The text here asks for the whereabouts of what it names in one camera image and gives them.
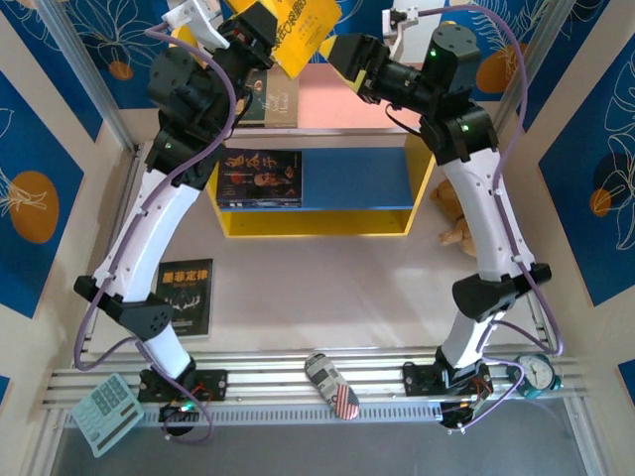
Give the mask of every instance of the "alarm clock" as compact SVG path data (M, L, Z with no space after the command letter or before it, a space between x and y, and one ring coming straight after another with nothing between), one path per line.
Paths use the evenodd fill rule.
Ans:
M516 362L525 369L525 378L518 386L518 393L526 399L536 399L546 391L558 390L563 381L549 359L543 354L520 355ZM520 370L515 367L507 368L507 375L515 380L520 377Z

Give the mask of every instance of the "book cover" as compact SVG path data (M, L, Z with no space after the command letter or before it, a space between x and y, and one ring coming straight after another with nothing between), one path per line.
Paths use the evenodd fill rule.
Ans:
M218 165L220 208L302 206L302 152L226 149Z
M249 109L236 127L298 127L298 95L300 80L289 79L277 66L264 71L254 70L247 86L251 87L253 99ZM240 114L246 99L236 106Z
M209 335L213 260L174 261L159 265L157 296L175 310L178 337Z

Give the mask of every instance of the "gray floor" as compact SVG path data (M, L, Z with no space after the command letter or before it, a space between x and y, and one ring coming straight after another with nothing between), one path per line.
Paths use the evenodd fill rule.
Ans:
M223 426L184 447L137 429L94 459L78 429L63 436L54 475L417 476L584 475L560 401L506 402L466 435L437 423Z

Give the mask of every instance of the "stuffed toy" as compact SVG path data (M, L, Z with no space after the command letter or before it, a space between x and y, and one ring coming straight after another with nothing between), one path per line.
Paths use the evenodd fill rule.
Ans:
M458 201L458 196L449 180L446 178L430 194L430 200L436 202L444 211L445 215L452 220L454 227L439 235L439 242L447 246L451 243L458 243L461 250L469 256L476 257L476 247L474 240L467 227L467 220L463 214L463 209Z

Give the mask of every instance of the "black cable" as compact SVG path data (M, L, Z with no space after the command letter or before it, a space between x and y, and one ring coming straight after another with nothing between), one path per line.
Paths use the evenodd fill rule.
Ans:
M388 112L388 108L391 108L393 111L396 111L397 109L395 108L395 106L393 104L386 104L386 115L388 116L388 118L393 121L397 126L401 127L402 129L404 129L407 132L410 132L411 134L423 139L423 137L421 136L421 133L417 132L416 130L414 130L411 127L408 127L406 124L404 124L403 122L399 121L397 118L395 118L394 116L392 116L389 112Z
M227 139L231 139L231 137L234 135L234 129L236 129L236 126L242 120L242 118L245 117L245 114L247 114L247 111L251 107L251 103L254 101L254 93L251 87L245 88L245 95L248 96L247 101L245 102L245 107L243 107L242 111L240 111L240 114L236 116L234 124L231 126L231 132L229 133L229 137L227 137Z

